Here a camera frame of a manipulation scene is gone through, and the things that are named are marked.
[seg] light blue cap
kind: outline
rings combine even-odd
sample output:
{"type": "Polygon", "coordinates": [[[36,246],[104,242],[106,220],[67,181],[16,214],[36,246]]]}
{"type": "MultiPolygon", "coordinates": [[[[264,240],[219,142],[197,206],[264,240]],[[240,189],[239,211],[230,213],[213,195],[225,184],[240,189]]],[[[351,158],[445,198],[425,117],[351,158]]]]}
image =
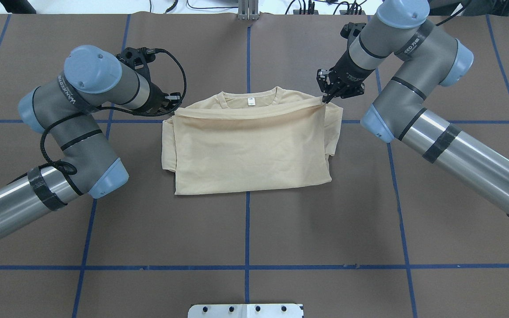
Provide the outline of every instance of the light blue cap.
{"type": "Polygon", "coordinates": [[[119,80],[123,69],[113,54],[93,45],[73,49],[64,62],[64,75],[77,90],[99,94],[109,91],[119,80]]]}
{"type": "Polygon", "coordinates": [[[420,26],[429,16],[427,0],[386,0],[376,10],[380,21],[398,29],[420,26]]]}
{"type": "Polygon", "coordinates": [[[42,128],[42,125],[38,122],[37,117],[34,115],[33,97],[34,91],[36,90],[36,88],[33,89],[30,93],[25,95],[25,97],[21,98],[18,106],[19,115],[23,122],[29,125],[32,130],[37,133],[44,133],[44,128],[42,128]]]}
{"type": "Polygon", "coordinates": [[[382,119],[374,105],[370,105],[366,114],[361,119],[361,126],[373,133],[385,143],[390,143],[394,139],[394,135],[382,119]]]}
{"type": "Polygon", "coordinates": [[[87,193],[89,193],[92,198],[99,199],[111,193],[113,190],[118,189],[127,183],[128,180],[129,173],[125,170],[121,158],[117,158],[87,193]]]}
{"type": "Polygon", "coordinates": [[[469,49],[467,49],[466,46],[461,44],[459,40],[457,40],[457,44],[455,62],[453,63],[449,74],[447,74],[447,77],[439,83],[441,86],[451,86],[457,83],[457,81],[459,81],[468,72],[472,66],[472,62],[475,60],[475,56],[469,49]]]}

